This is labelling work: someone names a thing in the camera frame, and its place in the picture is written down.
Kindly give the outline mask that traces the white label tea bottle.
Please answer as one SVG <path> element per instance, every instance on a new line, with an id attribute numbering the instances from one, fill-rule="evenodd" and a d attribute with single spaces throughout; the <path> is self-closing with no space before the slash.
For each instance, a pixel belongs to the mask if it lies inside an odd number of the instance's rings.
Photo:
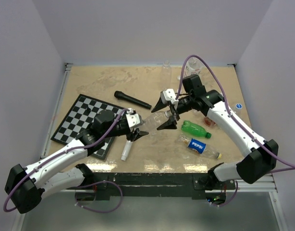
<path id="1" fill-rule="evenodd" d="M 199 75 L 202 67 L 202 62 L 198 58 L 191 57 L 185 65 L 183 77 Z"/>

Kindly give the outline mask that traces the blue Pocari Sweat cap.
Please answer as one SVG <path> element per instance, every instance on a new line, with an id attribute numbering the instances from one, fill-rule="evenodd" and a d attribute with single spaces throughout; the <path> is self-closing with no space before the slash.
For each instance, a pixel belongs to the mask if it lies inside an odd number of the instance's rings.
<path id="1" fill-rule="evenodd" d="M 241 110 L 242 109 L 242 105 L 240 103 L 237 103 L 235 105 L 235 109 Z"/>

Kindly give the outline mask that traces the clear Pocari Sweat bottle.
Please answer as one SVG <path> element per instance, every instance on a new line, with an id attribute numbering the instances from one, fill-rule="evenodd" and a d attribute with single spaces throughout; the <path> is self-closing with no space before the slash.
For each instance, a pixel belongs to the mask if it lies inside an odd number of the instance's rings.
<path id="1" fill-rule="evenodd" d="M 234 106 L 233 106 L 233 111 L 236 115 L 240 116 L 242 109 L 241 110 L 235 109 L 235 105 L 236 104 L 234 104 Z"/>

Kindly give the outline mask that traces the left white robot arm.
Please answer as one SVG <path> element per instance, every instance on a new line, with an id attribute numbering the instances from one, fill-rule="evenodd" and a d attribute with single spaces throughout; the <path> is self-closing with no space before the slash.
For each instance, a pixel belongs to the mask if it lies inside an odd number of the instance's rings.
<path id="1" fill-rule="evenodd" d="M 123 109 L 118 115 L 102 110 L 86 129 L 57 152 L 26 167 L 17 164 L 11 168 L 3 210 L 10 212 L 7 204 L 12 201 L 14 208 L 24 214 L 53 193 L 72 187 L 90 188 L 95 180 L 87 165 L 78 164 L 66 172 L 63 169 L 99 150 L 106 138 L 125 135 L 135 141 L 147 135 L 139 130 L 142 124 L 142 117 L 134 109 Z"/>

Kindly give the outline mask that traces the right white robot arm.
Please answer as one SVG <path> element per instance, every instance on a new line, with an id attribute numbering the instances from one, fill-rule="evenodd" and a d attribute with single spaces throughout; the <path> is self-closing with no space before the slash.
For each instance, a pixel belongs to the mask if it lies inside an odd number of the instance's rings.
<path id="1" fill-rule="evenodd" d="M 205 178 L 206 188 L 219 189 L 227 180 L 243 180 L 252 184 L 276 167 L 279 146 L 267 141 L 247 126 L 230 108 L 224 97 L 216 90 L 206 91 L 199 75 L 182 80 L 186 96 L 175 98 L 173 89 L 162 91 L 152 109 L 157 112 L 169 107 L 169 119 L 157 129 L 176 129 L 179 115 L 192 109 L 213 120 L 235 143 L 244 159 L 236 163 L 220 163 L 211 168 Z"/>

